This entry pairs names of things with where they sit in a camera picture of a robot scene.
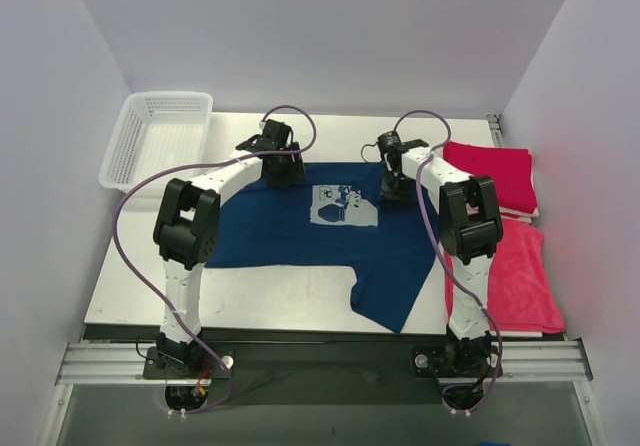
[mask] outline white table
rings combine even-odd
[[[301,145],[311,130],[300,115],[274,115],[295,131]],[[226,159],[234,147],[257,131],[259,114],[213,113],[207,146],[208,161]],[[314,116],[317,142],[305,162],[361,161],[360,148],[389,131],[396,118]],[[451,120],[453,140],[493,146],[484,120]],[[403,140],[422,138],[436,144],[446,131],[434,119],[407,119],[400,126]],[[365,155],[375,161],[377,150]],[[120,221],[122,244],[134,264],[164,290],[164,272],[152,230],[159,199],[133,198]],[[351,311],[349,297],[355,275],[349,267],[267,266],[205,269],[200,318],[203,327],[304,331],[387,333],[387,329]],[[87,324],[159,325],[164,304],[127,269],[113,241],[109,245],[91,304]],[[407,319],[403,333],[443,334],[446,327],[444,272],[436,261]]]

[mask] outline white plastic basket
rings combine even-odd
[[[127,192],[149,176],[183,164],[202,162],[213,98],[206,93],[151,91],[127,98],[100,168],[100,184]],[[174,177],[161,178],[140,192],[159,195]]]

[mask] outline printed graphic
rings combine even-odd
[[[378,210],[348,185],[313,187],[311,222],[333,226],[378,226]]]

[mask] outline t-shirt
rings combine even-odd
[[[306,182],[247,186],[222,207],[217,247],[206,266],[351,266],[353,311],[400,332],[435,253],[415,197],[402,208],[379,202],[384,171],[382,163],[311,163]]]

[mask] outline red towel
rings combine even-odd
[[[529,224],[503,219],[504,238],[489,270],[489,312],[504,331],[564,331],[542,265],[543,234]],[[451,315],[453,283],[445,275],[445,300]]]
[[[531,183],[533,161],[526,149],[482,148],[449,142],[445,161],[474,176],[493,178],[501,207],[532,214],[538,207]]]

